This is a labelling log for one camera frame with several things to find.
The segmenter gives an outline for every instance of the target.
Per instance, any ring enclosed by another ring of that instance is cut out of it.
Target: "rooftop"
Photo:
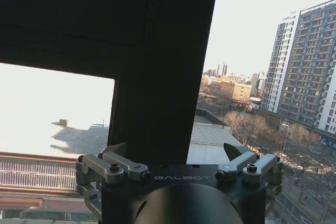
[[[217,146],[224,143],[241,145],[225,128],[222,125],[194,123],[190,142]]]

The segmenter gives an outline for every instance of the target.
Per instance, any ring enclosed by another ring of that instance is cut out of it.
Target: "balcony railing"
[[[75,159],[0,152],[0,190],[76,195]]]

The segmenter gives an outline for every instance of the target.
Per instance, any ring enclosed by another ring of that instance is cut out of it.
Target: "distant skyscraper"
[[[218,64],[217,66],[217,72],[216,72],[216,75],[219,76],[220,75],[220,70],[221,69],[221,64]]]
[[[278,25],[261,102],[262,108],[272,112],[278,110],[298,18],[299,14],[293,11]]]
[[[225,62],[223,63],[223,68],[222,68],[222,76],[224,75],[225,70]]]

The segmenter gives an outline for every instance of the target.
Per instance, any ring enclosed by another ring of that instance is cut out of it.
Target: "screw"
[[[118,164],[112,164],[110,165],[110,171],[115,173],[116,171],[119,170],[119,165]]]
[[[223,181],[225,178],[225,174],[221,170],[219,170],[218,172],[216,172],[215,177],[217,178],[217,180]]]
[[[257,171],[257,166],[254,164],[247,164],[246,168],[249,173],[255,173]]]
[[[141,174],[141,178],[143,180],[149,180],[151,178],[151,173],[150,172],[144,172]]]

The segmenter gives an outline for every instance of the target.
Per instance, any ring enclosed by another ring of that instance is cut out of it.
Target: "fence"
[[[0,152],[0,185],[75,191],[75,160]]]

